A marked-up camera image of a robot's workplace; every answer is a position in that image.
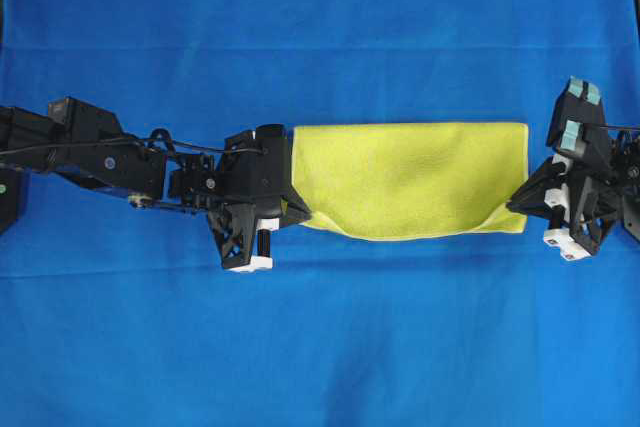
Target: screw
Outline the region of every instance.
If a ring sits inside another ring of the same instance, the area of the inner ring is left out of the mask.
[[[116,168],[116,159],[114,159],[113,157],[107,157],[106,159],[104,159],[104,166],[108,170],[115,169]]]

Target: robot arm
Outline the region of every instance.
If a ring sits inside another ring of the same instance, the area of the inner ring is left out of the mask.
[[[210,152],[221,154],[217,164]],[[176,165],[171,202],[163,199],[168,162]],[[241,272],[271,268],[270,232],[310,218],[291,185],[291,146],[282,125],[242,132],[226,139],[224,149],[211,149],[177,142],[164,129],[138,138],[113,113],[70,97],[51,103],[47,116],[0,107],[0,233],[18,218],[25,171],[54,173],[140,209],[204,213],[222,267]]]
[[[544,241],[566,260],[598,253],[618,220],[640,240],[640,149],[633,129],[607,133],[598,88],[572,78],[556,101],[547,146],[556,154],[507,207],[549,220]]]

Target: wire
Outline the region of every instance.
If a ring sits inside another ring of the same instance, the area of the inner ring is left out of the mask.
[[[11,150],[3,150],[0,151],[0,156],[2,155],[14,155],[14,154],[22,154],[24,152],[31,152],[34,150],[44,150],[44,149],[68,149],[68,148],[77,148],[77,147],[101,147],[101,146],[111,146],[111,145],[135,145],[135,144],[144,144],[145,142],[153,142],[158,141],[157,137],[149,137],[144,139],[132,138],[132,137],[115,137],[113,139],[105,139],[99,142],[68,142],[62,144],[36,144],[36,145],[27,145],[25,147],[19,147],[17,149]],[[178,142],[176,140],[172,140],[172,143],[179,146],[184,147],[185,149],[193,150],[196,152],[213,152],[217,154],[241,154],[243,152],[252,152],[256,154],[263,154],[262,149],[257,149],[253,147],[245,147],[239,149],[214,149],[212,147],[201,147],[199,145],[189,144],[187,142]],[[151,150],[154,152],[158,152],[159,150],[145,147],[142,145],[141,147]],[[160,151],[165,153],[165,155],[169,155],[169,151]]]
[[[588,122],[584,123],[583,125],[586,125],[588,127],[595,127],[597,129],[604,129],[604,130],[628,130],[632,132],[640,132],[640,127],[624,127],[621,125],[591,124]]]
[[[264,150],[254,147],[241,147],[239,149],[214,149],[212,147],[201,147],[199,145],[189,144],[187,142],[178,142],[172,140],[172,142],[178,147],[184,147],[185,149],[195,150],[198,152],[213,152],[215,154],[240,154],[242,152],[253,152],[255,154],[264,154]]]

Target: table surface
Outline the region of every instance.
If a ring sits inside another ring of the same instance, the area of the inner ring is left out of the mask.
[[[633,0],[4,0],[0,103],[71,95],[145,135],[516,121],[570,75],[638,125]],[[473,182],[473,172],[469,173]],[[293,227],[222,272],[204,218],[33,176],[0,238],[0,418],[29,425],[638,425],[638,244],[371,243]]]

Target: yellow towel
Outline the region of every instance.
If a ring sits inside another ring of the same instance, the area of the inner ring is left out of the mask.
[[[297,127],[293,185],[305,225],[367,240],[521,233],[505,202],[527,179],[516,123]]]

